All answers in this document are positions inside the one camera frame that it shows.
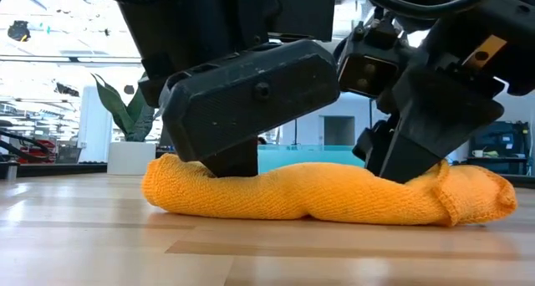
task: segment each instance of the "orange towel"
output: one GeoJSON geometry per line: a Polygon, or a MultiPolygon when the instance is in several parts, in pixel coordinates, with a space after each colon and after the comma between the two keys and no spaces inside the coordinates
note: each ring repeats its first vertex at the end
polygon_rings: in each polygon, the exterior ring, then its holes
{"type": "Polygon", "coordinates": [[[327,163],[214,178],[199,163],[165,155],[149,164],[142,191],[168,212],[220,218],[310,215],[336,222],[455,226],[504,218],[517,208],[505,179],[480,167],[445,162],[401,185],[363,168],[327,163]]]}

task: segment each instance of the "blue panel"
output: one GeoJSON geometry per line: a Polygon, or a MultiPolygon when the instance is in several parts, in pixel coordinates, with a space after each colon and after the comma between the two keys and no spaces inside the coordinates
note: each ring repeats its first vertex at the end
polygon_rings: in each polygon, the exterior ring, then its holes
{"type": "Polygon", "coordinates": [[[352,149],[353,146],[262,145],[258,147],[258,171],[265,173],[282,166],[303,162],[364,166],[364,162],[353,155],[352,149]]]}

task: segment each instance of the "potted plant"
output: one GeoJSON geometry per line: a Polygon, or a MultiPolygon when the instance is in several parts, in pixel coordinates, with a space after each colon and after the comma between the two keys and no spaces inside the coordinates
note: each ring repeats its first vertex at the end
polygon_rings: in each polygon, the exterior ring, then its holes
{"type": "Polygon", "coordinates": [[[110,143],[108,174],[143,175],[151,160],[155,159],[156,146],[145,143],[152,129],[155,109],[146,102],[138,88],[132,101],[125,105],[119,92],[97,74],[96,81],[102,105],[111,113],[115,124],[125,134],[125,141],[110,143]]]}

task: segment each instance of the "screw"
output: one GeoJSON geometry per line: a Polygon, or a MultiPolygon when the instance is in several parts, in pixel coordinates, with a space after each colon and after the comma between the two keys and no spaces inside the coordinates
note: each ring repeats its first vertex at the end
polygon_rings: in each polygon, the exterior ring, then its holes
{"type": "Polygon", "coordinates": [[[517,12],[520,14],[529,14],[531,10],[528,6],[520,5],[517,7],[517,12]]]}
{"type": "Polygon", "coordinates": [[[369,85],[368,83],[368,80],[367,79],[359,79],[357,80],[357,86],[361,89],[365,89],[367,88],[369,85]]]}
{"type": "Polygon", "coordinates": [[[357,28],[357,32],[353,33],[352,41],[360,41],[364,37],[364,30],[362,28],[357,28]]]}
{"type": "Polygon", "coordinates": [[[254,86],[253,97],[259,101],[266,101],[269,99],[270,92],[269,84],[261,82],[254,86]]]}
{"type": "Polygon", "coordinates": [[[375,67],[374,64],[366,64],[364,66],[364,73],[367,74],[367,75],[372,75],[372,74],[375,74],[375,70],[377,68],[375,67]]]}
{"type": "Polygon", "coordinates": [[[476,52],[474,57],[476,58],[477,61],[485,61],[488,59],[488,53],[485,51],[479,51],[479,52],[476,52]]]}

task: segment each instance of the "green plant leaf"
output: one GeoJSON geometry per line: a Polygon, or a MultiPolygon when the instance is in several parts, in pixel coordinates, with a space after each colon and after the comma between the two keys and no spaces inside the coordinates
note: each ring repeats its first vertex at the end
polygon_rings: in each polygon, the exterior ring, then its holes
{"type": "Polygon", "coordinates": [[[97,81],[98,84],[103,85],[106,89],[111,90],[114,94],[117,94],[117,95],[120,97],[120,94],[119,94],[119,92],[117,91],[117,89],[115,89],[115,87],[113,87],[113,86],[111,86],[110,84],[108,84],[108,83],[106,82],[106,80],[104,80],[104,78],[100,77],[99,74],[92,74],[92,75],[93,75],[93,78],[97,81]],[[99,79],[102,80],[102,84],[95,78],[95,76],[96,76],[96,77],[99,77],[99,79]]]}
{"type": "Polygon", "coordinates": [[[140,118],[140,114],[143,110],[144,105],[146,105],[145,97],[143,97],[141,89],[138,87],[134,94],[134,97],[132,97],[132,100],[130,101],[128,106],[126,106],[126,111],[134,122],[136,122],[140,118]]]}
{"type": "Polygon", "coordinates": [[[111,113],[115,124],[123,131],[125,135],[132,132],[135,122],[130,118],[126,111],[126,106],[120,98],[119,92],[111,85],[106,84],[105,81],[98,75],[91,74],[96,81],[97,90],[99,93],[102,105],[111,113]]]}
{"type": "Polygon", "coordinates": [[[149,135],[152,130],[152,121],[154,117],[155,109],[147,104],[144,104],[141,108],[140,116],[134,124],[132,132],[126,135],[126,141],[139,141],[142,142],[149,135]]]}

